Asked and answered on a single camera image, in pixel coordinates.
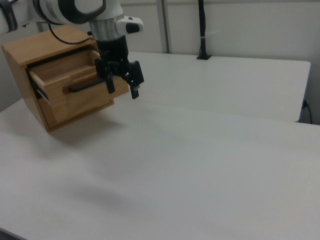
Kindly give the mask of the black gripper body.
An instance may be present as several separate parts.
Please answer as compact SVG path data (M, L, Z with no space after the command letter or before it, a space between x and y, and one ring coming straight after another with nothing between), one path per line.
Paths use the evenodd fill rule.
M94 61L97 76L124 78L128 74L128 45L125 36L110 41L96 41L99 57Z

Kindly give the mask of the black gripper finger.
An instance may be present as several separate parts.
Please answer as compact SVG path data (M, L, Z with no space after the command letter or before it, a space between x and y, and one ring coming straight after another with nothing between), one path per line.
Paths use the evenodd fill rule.
M124 80L130 87L132 99L135 100L139 97L139 88L144 82L141 65L138 61L129 62L127 64L127 74L124 76Z
M109 94L112 94L115 92L115 84L114 84L114 81L113 81L113 76L108 76L105 80L105 83L106 83L106 87L107 87L107 90L108 90L108 93Z

